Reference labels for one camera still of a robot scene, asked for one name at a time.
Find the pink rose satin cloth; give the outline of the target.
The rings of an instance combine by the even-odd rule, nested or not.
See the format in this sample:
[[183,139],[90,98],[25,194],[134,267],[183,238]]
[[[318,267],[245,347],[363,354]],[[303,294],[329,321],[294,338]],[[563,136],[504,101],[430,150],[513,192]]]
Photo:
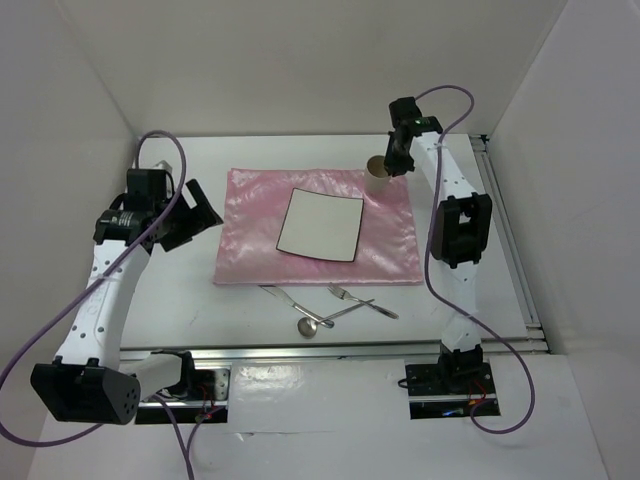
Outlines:
[[[423,280],[407,181],[369,196],[361,170],[251,170],[227,174],[217,285],[412,285]],[[351,261],[305,258],[277,248],[294,189],[363,202]]]

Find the beige paper cup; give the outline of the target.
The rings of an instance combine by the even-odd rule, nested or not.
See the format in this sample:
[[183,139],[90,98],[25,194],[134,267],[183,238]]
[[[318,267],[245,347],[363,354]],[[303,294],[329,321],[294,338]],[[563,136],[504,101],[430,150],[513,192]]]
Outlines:
[[364,188],[369,195],[382,192],[391,180],[384,166],[382,155],[371,157],[364,169]]

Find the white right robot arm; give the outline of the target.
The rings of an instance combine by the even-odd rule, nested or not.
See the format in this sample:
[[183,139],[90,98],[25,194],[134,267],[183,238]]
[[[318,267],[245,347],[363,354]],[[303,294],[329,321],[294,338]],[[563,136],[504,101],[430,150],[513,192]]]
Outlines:
[[438,194],[425,258],[434,262],[452,315],[441,334],[435,377],[448,393],[466,393],[480,375],[483,350],[477,325],[475,279],[488,244],[493,203],[463,175],[437,118],[425,117],[413,97],[389,104],[392,130],[384,169],[400,176],[420,167]]

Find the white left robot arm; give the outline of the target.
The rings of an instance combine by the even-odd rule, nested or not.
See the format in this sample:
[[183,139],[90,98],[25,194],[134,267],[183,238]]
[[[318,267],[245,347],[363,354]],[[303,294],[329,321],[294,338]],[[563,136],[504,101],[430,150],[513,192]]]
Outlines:
[[58,421],[126,425],[141,401],[162,390],[176,399],[198,391],[190,353],[160,349],[136,367],[123,367],[121,340],[154,247],[169,252],[223,220],[195,179],[186,183],[193,205],[160,168],[128,170],[126,186],[96,222],[89,295],[52,362],[35,365],[31,374]]

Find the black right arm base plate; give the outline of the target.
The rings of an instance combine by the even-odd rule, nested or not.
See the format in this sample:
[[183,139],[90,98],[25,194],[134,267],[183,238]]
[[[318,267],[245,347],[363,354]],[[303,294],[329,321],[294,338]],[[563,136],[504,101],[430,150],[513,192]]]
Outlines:
[[408,394],[412,420],[501,415],[493,372],[485,362],[478,373],[447,382],[435,364],[408,364],[397,381]]

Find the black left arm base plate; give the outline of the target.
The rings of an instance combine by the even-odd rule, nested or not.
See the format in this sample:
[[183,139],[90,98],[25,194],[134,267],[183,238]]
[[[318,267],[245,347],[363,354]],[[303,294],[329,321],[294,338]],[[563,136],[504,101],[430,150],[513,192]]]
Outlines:
[[185,389],[163,389],[157,393],[179,425],[224,424],[228,421],[231,369],[197,369]]

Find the white square plate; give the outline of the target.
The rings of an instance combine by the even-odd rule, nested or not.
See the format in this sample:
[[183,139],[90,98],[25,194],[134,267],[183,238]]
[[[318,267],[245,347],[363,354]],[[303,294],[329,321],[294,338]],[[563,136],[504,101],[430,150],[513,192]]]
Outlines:
[[363,212],[363,198],[294,188],[276,250],[315,260],[354,262]]

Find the silver fork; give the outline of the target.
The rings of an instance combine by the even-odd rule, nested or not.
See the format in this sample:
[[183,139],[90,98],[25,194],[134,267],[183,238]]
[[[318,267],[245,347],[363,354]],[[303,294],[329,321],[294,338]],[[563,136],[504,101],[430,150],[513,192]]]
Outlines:
[[349,293],[347,290],[345,290],[344,288],[335,285],[335,284],[330,284],[327,289],[329,290],[329,292],[334,295],[335,297],[341,299],[341,300],[345,300],[345,301],[352,301],[352,302],[356,302],[358,304],[362,304],[367,306],[368,308],[376,311],[377,313],[384,315],[387,318],[391,318],[394,320],[397,320],[399,318],[399,315],[389,309],[386,309],[384,307],[381,307],[377,304],[375,304],[373,301],[365,301],[362,300],[354,295],[352,295],[351,293]]

